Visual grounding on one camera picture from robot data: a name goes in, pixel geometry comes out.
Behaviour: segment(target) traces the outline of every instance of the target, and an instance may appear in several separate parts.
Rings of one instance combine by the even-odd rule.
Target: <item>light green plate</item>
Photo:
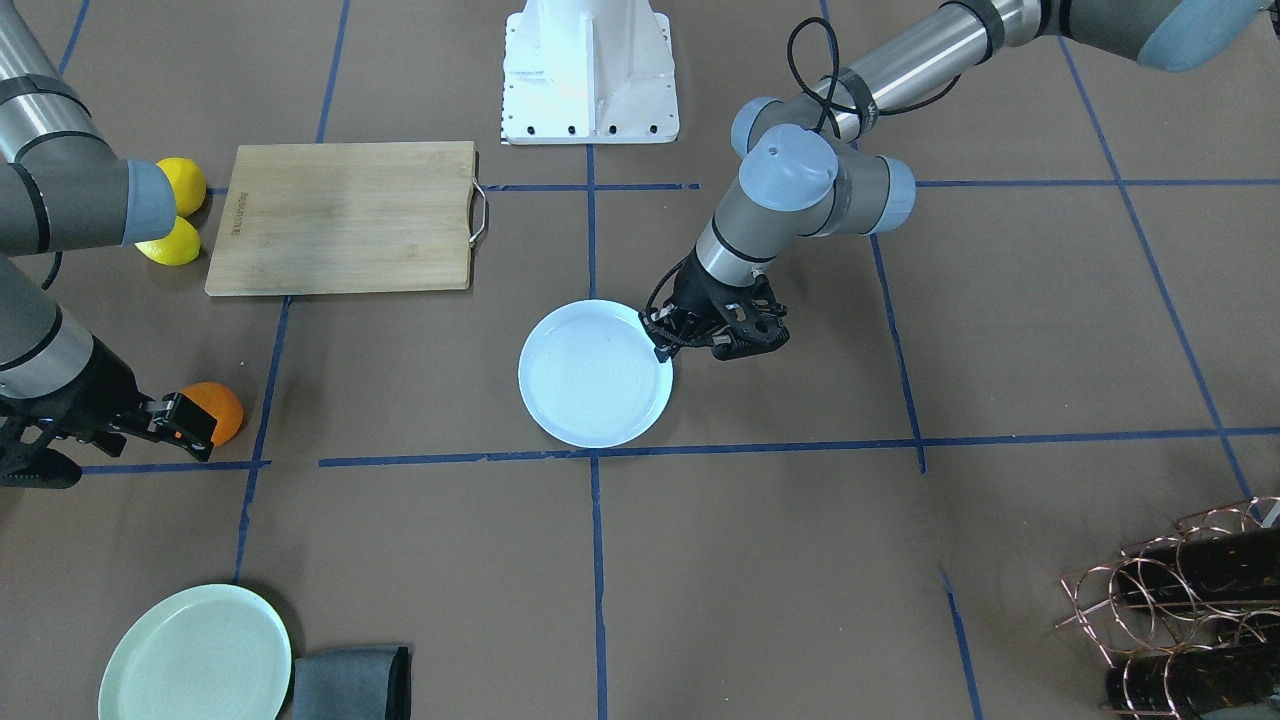
[[[292,670],[289,635],[236,585],[170,596],[129,628],[97,696],[100,720],[271,720]]]

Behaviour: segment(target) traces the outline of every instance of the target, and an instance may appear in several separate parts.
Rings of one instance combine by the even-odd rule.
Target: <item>gray cloth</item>
[[[294,720],[408,720],[408,648],[348,647],[302,657],[293,670]]]

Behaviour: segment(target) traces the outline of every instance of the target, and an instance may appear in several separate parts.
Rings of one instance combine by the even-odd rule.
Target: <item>white plate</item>
[[[289,635],[265,600],[200,585],[138,619],[111,653],[100,720],[273,720],[289,685]]]
[[[608,300],[566,305],[538,323],[520,352],[520,396],[552,436],[612,447],[640,436],[671,397],[672,363],[658,363],[635,310]]]

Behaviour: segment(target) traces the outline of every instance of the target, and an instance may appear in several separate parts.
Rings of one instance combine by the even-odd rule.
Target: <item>cutting board handle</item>
[[[471,178],[471,187],[476,188],[476,193],[480,196],[480,227],[471,231],[471,238],[467,241],[471,250],[475,250],[480,238],[484,237],[484,233],[489,232],[489,196],[484,193],[484,188],[480,187],[480,183],[476,182],[475,178]]]

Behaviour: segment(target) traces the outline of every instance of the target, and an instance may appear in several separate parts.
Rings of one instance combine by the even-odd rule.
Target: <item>black cable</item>
[[[814,91],[812,87],[809,87],[809,85],[805,83],[804,78],[800,77],[800,70],[796,68],[796,60],[795,60],[795,41],[796,41],[796,36],[799,36],[800,32],[804,28],[806,28],[806,27],[809,27],[812,24],[822,26],[822,28],[824,31],[827,31],[828,50],[831,51],[831,78],[829,78],[831,79],[831,85],[827,87],[827,96],[826,97],[823,97],[822,95],[818,95],[817,91]],[[814,128],[813,128],[814,132],[820,133],[823,126],[829,119],[831,120],[832,132],[835,133],[835,136],[837,138],[840,138],[840,124],[836,122],[836,111],[840,111],[840,113],[852,113],[852,114],[858,115],[858,119],[860,120],[860,127],[865,127],[865,118],[863,117],[863,111],[860,109],[858,109],[858,108],[849,108],[849,106],[841,105],[838,102],[835,102],[835,100],[833,100],[835,95],[836,95],[836,82],[838,82],[836,79],[836,77],[840,74],[840,42],[836,38],[836,28],[833,28],[829,22],[827,22],[824,18],[813,17],[813,18],[805,19],[804,22],[801,22],[800,24],[797,24],[795,27],[795,29],[791,31],[791,36],[787,38],[787,68],[791,69],[791,77],[795,78],[796,85],[800,86],[800,90],[806,96],[809,96],[815,102],[818,102],[819,108],[822,109],[822,114],[818,117],[818,124],[814,126]],[[948,82],[947,86],[943,87],[933,97],[929,97],[928,100],[922,100],[920,102],[916,102],[914,105],[908,105],[906,108],[897,108],[895,110],[881,110],[879,117],[883,118],[886,115],[902,115],[905,113],[911,113],[914,110],[919,110],[920,108],[925,108],[928,105],[932,105],[932,104],[937,102],[938,100],[942,100],[943,97],[946,97],[947,94],[951,92],[952,88],[955,88],[955,86],[956,86],[957,82],[960,82],[960,76],[956,76],[956,77],[951,78],[951,82]]]
[[[827,86],[826,97],[818,95],[814,88],[809,87],[809,83],[800,77],[800,70],[796,68],[796,37],[804,28],[812,24],[822,26],[822,29],[827,31],[827,49],[831,53],[831,83]],[[829,119],[832,133],[837,138],[840,137],[840,123],[836,122],[835,110],[840,110],[841,113],[855,113],[859,118],[861,118],[861,111],[856,108],[846,108],[833,100],[836,96],[836,76],[840,74],[840,41],[836,38],[836,28],[831,27],[831,23],[824,18],[806,18],[791,31],[791,37],[787,38],[787,68],[791,69],[791,77],[795,78],[796,85],[800,86],[800,91],[813,99],[822,109],[822,113],[818,115],[818,124],[813,127],[814,132],[822,133],[822,127]]]
[[[906,108],[897,108],[896,110],[881,110],[881,117],[883,118],[884,115],[901,115],[902,113],[910,113],[911,110],[919,110],[920,108],[933,105],[938,100],[946,97],[947,92],[951,92],[951,88],[954,88],[957,82],[960,82],[960,76],[951,78],[951,82],[948,82],[947,86],[943,87],[942,91],[934,95],[933,97],[929,97],[928,100],[922,100],[915,105],[908,105]]]
[[[58,279],[58,270],[63,269],[63,251],[59,250],[54,252],[54,266],[49,268],[49,274],[45,275],[45,282],[40,283],[40,290],[49,290],[52,287],[54,281]]]
[[[652,333],[657,333],[658,336],[660,336],[667,342],[671,342],[672,345],[676,345],[676,346],[680,346],[680,347],[701,347],[705,343],[698,345],[695,342],[690,342],[687,340],[684,340],[684,338],[681,338],[681,337],[678,337],[676,334],[672,334],[672,333],[667,332],[664,328],[658,327],[653,322],[653,314],[658,311],[658,309],[653,306],[654,300],[658,300],[658,293],[662,292],[662,288],[663,288],[663,286],[667,284],[667,281],[669,281],[671,277],[675,275],[676,273],[678,273],[680,269],[684,268],[684,266],[685,266],[685,261],[681,260],[680,263],[676,263],[675,268],[667,270],[666,275],[662,275],[662,279],[658,281],[658,286],[654,287],[653,292],[649,295],[649,300],[645,301],[644,313],[640,314],[640,324],[643,324],[646,331],[649,331]]]

